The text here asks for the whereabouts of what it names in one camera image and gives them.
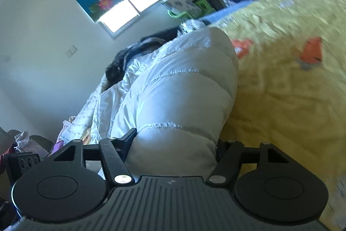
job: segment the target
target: bed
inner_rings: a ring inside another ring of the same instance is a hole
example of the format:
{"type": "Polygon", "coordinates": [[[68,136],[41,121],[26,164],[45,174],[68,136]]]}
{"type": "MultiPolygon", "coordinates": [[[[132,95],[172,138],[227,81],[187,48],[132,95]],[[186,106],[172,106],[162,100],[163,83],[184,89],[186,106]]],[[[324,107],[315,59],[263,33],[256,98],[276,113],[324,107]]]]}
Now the bed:
{"type": "MultiPolygon", "coordinates": [[[[321,222],[333,231],[346,228],[345,12],[346,0],[258,0],[211,24],[239,58],[237,96],[220,138],[271,142],[316,174],[329,191],[321,222]]],[[[65,142],[92,142],[90,113],[106,84],[103,77],[65,142]]]]}

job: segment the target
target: white puffer jacket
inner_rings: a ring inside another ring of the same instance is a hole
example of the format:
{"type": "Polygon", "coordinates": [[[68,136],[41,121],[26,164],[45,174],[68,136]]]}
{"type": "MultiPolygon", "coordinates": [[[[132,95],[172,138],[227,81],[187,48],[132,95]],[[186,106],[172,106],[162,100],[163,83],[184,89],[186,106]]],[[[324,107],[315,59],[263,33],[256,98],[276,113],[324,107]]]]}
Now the white puffer jacket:
{"type": "Polygon", "coordinates": [[[216,143],[237,91],[238,59],[227,35],[204,28],[137,58],[102,93],[92,138],[137,128],[126,166],[141,175],[203,176],[216,165],[216,143]]]}

